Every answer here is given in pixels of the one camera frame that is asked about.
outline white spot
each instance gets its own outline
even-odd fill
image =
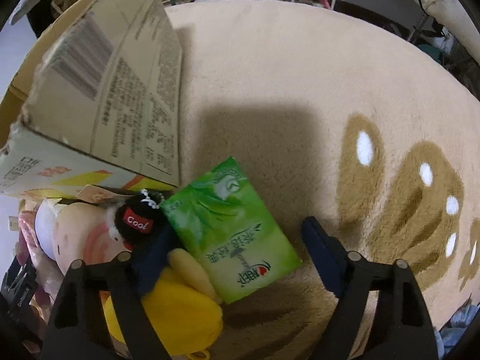
[[[445,255],[450,257],[455,249],[455,241],[457,240],[457,233],[453,233],[447,241],[447,247],[445,248]]]
[[[450,195],[447,198],[447,204],[445,205],[445,209],[448,215],[455,215],[458,212],[459,204],[455,196]]]
[[[431,171],[430,165],[428,165],[426,162],[420,165],[419,173],[421,180],[426,186],[429,187],[434,182],[434,174]]]
[[[364,131],[360,131],[357,138],[357,158],[360,163],[367,167],[374,159],[374,145],[370,137]]]
[[[477,242],[473,245],[472,255],[470,256],[470,265],[473,264],[473,260],[475,260],[475,255],[477,254]]]

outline blue cloth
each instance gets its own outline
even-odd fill
[[[145,244],[133,249],[131,268],[136,275],[136,290],[141,297],[153,290],[160,273],[168,265],[167,254],[181,247],[182,243],[173,228],[165,225],[152,238],[145,238]]]
[[[457,310],[453,315],[448,326],[443,327],[440,333],[435,331],[435,339],[437,340],[438,358],[441,359],[444,355],[452,350],[452,348],[460,341],[460,338],[465,333],[465,330],[470,326],[477,314],[480,306],[467,305],[460,310]],[[438,335],[440,335],[443,344],[443,354],[441,354],[441,344],[438,342]]]
[[[445,347],[443,346],[442,336],[438,330],[434,330],[433,333],[435,334],[435,342],[437,343],[437,352],[438,358],[441,359],[445,354]]]

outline cardboard box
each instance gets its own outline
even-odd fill
[[[87,184],[177,186],[181,58],[159,0],[72,5],[0,103],[0,193],[40,199],[76,196]]]

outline barcode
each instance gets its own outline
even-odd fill
[[[90,100],[95,100],[113,46],[92,16],[79,22],[59,50],[53,69]]]

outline red label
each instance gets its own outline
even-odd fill
[[[150,233],[153,226],[153,220],[137,215],[130,207],[127,207],[125,214],[123,214],[123,222],[144,234]]]

